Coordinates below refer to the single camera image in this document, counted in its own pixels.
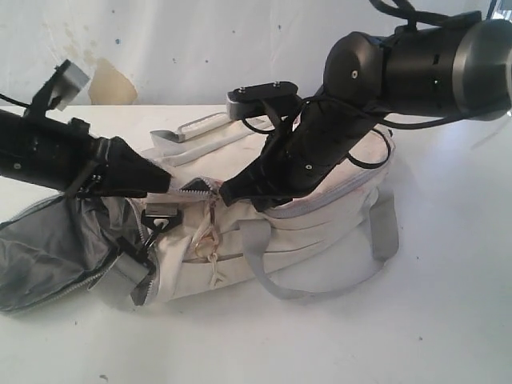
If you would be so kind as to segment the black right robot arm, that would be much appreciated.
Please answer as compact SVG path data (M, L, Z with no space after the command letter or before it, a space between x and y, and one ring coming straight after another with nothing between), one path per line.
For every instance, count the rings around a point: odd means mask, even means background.
M260 155L224 182L222 200L264 211L310 194L390 114L423 116L424 128L493 120L511 108L511 24L404 29L377 38L353 32L332 47L322 84L308 98L288 81L227 95L234 120L267 116Z

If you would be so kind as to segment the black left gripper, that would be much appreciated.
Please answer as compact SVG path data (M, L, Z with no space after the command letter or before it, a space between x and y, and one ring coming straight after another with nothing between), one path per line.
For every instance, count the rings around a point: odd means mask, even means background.
M147 193L168 191L172 176L120 137L90 136L90 124L79 118L72 118L67 125L85 140L79 155L82 164L67 187L68 198L144 198Z

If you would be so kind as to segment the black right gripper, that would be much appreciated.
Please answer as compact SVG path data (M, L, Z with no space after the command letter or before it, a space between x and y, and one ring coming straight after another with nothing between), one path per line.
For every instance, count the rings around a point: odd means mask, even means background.
M301 122L276 150L257 157L225 181L219 193L227 206L249 200L257 212L310 194L376 125L380 113L334 98L312 98Z

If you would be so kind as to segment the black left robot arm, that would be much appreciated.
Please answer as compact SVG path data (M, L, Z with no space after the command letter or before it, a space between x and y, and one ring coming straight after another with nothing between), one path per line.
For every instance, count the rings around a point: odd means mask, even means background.
M171 176L122 138L94 137L90 125L41 114L1 112L1 175L69 198L164 194Z

